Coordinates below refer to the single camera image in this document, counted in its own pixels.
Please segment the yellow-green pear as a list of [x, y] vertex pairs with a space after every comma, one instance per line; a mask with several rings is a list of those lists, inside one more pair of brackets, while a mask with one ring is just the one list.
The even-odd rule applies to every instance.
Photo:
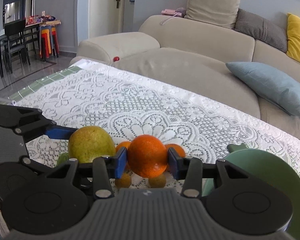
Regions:
[[79, 163], [92, 163], [103, 155], [116, 154], [115, 144], [106, 130], [99, 126], [85, 126], [75, 131], [68, 142], [69, 158]]

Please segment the large orange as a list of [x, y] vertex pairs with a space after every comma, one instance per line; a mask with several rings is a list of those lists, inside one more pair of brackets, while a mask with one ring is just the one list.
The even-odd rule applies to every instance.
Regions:
[[127, 150], [127, 161], [130, 169], [138, 176], [155, 178], [166, 170], [168, 153], [158, 138], [145, 134], [131, 142]]

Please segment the small orange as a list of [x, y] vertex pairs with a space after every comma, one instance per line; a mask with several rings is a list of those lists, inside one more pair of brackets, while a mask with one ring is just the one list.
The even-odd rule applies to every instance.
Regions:
[[168, 150], [169, 148], [173, 148], [180, 157], [184, 158], [186, 156], [185, 150], [177, 144], [166, 144], [165, 145], [166, 149]]
[[128, 149], [129, 146], [130, 146], [130, 144], [131, 144], [130, 141], [123, 141], [123, 142], [119, 143], [119, 144], [116, 146], [115, 150], [116, 150], [116, 152], [119, 152], [119, 150], [120, 150], [121, 148], [123, 148], [123, 147], [125, 147], [126, 149]]

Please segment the small orange behind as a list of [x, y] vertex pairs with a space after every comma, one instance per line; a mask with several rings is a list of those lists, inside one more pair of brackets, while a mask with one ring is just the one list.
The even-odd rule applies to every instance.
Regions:
[[165, 145], [166, 149], [168, 150], [169, 148], [173, 148], [180, 157], [184, 158], [186, 156], [185, 150], [177, 144], [166, 144]]

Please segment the small brown-green fruit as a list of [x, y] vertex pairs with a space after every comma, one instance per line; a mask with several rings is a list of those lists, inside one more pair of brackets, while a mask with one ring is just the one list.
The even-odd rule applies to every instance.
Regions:
[[115, 186], [118, 189], [129, 188], [131, 184], [132, 184], [132, 178], [129, 172], [125, 172], [122, 174], [121, 178], [115, 179]]
[[163, 188], [166, 186], [166, 177], [164, 174], [161, 174], [154, 178], [149, 178], [148, 183], [151, 188]]

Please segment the green bowl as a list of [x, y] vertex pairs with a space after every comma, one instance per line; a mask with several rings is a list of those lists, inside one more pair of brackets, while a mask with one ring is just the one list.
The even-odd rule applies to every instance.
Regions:
[[263, 236], [286, 231], [300, 239], [300, 177], [276, 155], [230, 144], [217, 177], [204, 186], [212, 219], [232, 232]]

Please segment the white lace tablecloth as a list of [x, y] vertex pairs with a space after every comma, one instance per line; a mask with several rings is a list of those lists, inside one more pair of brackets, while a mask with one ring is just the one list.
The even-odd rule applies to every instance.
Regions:
[[26, 144], [30, 157], [52, 170], [11, 192], [0, 203], [7, 239], [294, 239], [286, 231], [250, 236], [219, 225], [205, 207], [204, 186], [217, 177], [230, 144], [263, 150], [300, 177], [300, 140], [253, 116], [204, 96], [80, 60], [70, 75], [26, 96], [18, 107], [38, 108], [65, 127], [99, 126], [115, 148], [140, 135], [180, 145], [185, 158], [203, 163], [202, 196], [183, 197], [167, 162], [166, 186], [151, 188], [126, 162], [132, 184], [114, 197], [95, 198], [93, 162], [69, 158], [69, 140], [42, 135]]

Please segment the stacked colourful stools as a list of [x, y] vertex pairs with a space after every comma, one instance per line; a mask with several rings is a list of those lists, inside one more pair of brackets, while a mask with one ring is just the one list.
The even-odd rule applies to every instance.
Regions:
[[46, 25], [39, 27], [39, 52], [40, 58], [44, 61], [50, 56], [59, 57], [57, 30], [55, 26]]

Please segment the small red ball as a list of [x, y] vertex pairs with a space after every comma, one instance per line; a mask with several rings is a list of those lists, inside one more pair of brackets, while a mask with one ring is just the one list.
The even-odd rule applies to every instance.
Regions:
[[120, 60], [120, 58], [118, 56], [116, 56], [116, 57], [113, 58], [114, 62], [119, 61], [119, 60]]

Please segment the dining table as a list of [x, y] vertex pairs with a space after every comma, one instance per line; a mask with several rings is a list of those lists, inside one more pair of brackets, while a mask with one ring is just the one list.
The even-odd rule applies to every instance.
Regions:
[[56, 26], [60, 25], [60, 20], [37, 22], [27, 24], [26, 20], [18, 20], [5, 24], [4, 32], [0, 34], [0, 76], [3, 77], [3, 68], [12, 73], [12, 55], [19, 54], [19, 59], [23, 58], [27, 64], [30, 63], [28, 45], [32, 44], [35, 57], [47, 59], [50, 55], [59, 56]]

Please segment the black dining chair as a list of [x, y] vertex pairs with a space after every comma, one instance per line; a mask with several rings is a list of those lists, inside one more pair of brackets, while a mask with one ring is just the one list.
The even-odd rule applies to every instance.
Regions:
[[26, 27], [26, 19], [13, 21], [10, 23], [6, 23], [4, 25], [4, 31], [7, 38], [7, 44], [5, 46], [5, 53], [7, 55], [7, 63], [9, 67], [9, 71], [13, 73], [12, 68], [12, 54], [15, 52], [24, 51], [26, 60], [28, 65], [30, 65], [30, 58], [27, 51], [27, 46], [25, 42], [24, 30]]

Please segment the light blue cushion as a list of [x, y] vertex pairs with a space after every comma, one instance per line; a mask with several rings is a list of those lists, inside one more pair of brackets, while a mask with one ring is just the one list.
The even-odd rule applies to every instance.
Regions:
[[286, 73], [259, 62], [228, 62], [228, 70], [257, 95], [300, 117], [300, 83]]

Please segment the grey cushion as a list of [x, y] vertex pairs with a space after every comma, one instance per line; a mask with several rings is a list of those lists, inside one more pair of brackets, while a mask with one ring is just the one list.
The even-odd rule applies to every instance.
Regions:
[[257, 14], [239, 9], [234, 30], [287, 52], [286, 30]]

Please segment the yellow cushion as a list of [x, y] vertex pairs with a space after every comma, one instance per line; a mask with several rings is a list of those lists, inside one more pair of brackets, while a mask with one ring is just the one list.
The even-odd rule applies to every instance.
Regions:
[[300, 17], [287, 14], [287, 56], [300, 62]]

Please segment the beige cushion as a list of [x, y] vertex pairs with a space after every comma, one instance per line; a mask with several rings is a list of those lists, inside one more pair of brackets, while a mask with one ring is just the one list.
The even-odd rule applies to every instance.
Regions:
[[185, 18], [233, 29], [241, 0], [187, 0]]

